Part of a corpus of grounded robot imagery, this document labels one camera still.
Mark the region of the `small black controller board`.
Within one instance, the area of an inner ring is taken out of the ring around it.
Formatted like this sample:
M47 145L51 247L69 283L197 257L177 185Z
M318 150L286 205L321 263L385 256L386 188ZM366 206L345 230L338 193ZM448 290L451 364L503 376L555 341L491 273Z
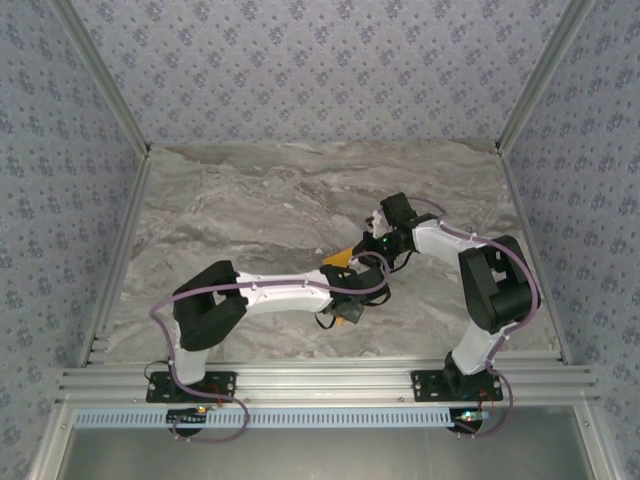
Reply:
M190 441L204 429L208 410L206 407L170 409L165 423L175 440Z
M492 415L491 411L484 411L482 408L452 408L449 410L452 425L448 430L457 435L458 438L475 439L484 423Z

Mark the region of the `aluminium frame post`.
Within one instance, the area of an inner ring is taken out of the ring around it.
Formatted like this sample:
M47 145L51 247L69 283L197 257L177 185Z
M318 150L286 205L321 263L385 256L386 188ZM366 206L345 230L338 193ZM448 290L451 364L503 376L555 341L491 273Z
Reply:
M568 0L496 140L505 158L524 129L596 0Z
M100 55L89 30L71 0L48 0L92 80L137 154L146 157L148 144L114 76Z

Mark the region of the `steel sheet tray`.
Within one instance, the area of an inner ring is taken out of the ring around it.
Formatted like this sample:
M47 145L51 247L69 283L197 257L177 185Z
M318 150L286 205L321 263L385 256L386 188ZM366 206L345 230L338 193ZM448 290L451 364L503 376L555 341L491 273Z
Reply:
M517 408L484 439L290 421L215 445L128 424L127 415L62 409L29 480L627 480L598 413L584 405Z

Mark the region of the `aluminium table side rail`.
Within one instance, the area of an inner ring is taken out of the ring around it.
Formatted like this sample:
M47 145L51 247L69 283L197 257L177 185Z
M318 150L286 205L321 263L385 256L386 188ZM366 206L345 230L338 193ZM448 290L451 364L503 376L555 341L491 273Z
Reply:
M122 286L131 259L149 173L149 153L145 152L136 171L134 184L108 263L106 277L99 291L80 350L77 364L80 368L86 368L94 363L103 363L104 357L108 352L113 332L113 314L120 300Z
M553 323L555 336L559 346L560 358L565 365L573 364L574 361L569 350L569 344L564 334L564 329L560 321L560 316L558 314L558 310L556 308L553 295L551 292L550 284L547 279L546 272L544 271L544 267L542 264L539 251L537 249L534 235L526 215L524 204L522 202L522 199L519 193L518 185L516 183L511 166L506 156L501 151L498 151L498 157L500 160L500 165L501 165L503 174L505 176L505 181L509 189L510 196L514 203L516 213L518 215L519 221L521 223L521 226L524 232L525 241L530 252L531 265L534 267L534 270L538 279L538 283L539 283L539 289L543 294L544 303L546 304L549 310L550 318Z

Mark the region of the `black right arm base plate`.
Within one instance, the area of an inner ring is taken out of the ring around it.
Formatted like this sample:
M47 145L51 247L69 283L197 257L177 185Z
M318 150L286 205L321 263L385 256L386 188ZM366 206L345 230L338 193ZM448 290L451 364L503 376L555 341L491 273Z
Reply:
M462 375L455 369L415 370L410 377L416 402L500 401L504 398L498 377L487 371Z

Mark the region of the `aluminium cross rail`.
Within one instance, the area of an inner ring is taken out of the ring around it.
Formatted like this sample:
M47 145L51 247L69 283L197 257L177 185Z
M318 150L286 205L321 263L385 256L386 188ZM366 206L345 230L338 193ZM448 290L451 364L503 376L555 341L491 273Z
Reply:
M414 402L413 370L433 369L432 361L356 361L230 364L237 374L235 396L250 407L405 406ZM516 406L577 405L601 399L585 366L555 359L508 359L497 370L509 381ZM145 402L148 382L138 365L69 369L63 373L57 403L133 406Z

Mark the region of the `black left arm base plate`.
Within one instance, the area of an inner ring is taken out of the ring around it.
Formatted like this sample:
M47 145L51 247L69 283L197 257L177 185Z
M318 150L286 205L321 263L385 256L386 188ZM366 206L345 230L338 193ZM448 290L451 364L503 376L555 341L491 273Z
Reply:
M224 396L235 393L237 374L232 371L206 372L204 378L189 388L200 392ZM188 393L177 386L169 371L150 374L146 394L147 403L230 403L229 399L211 399Z

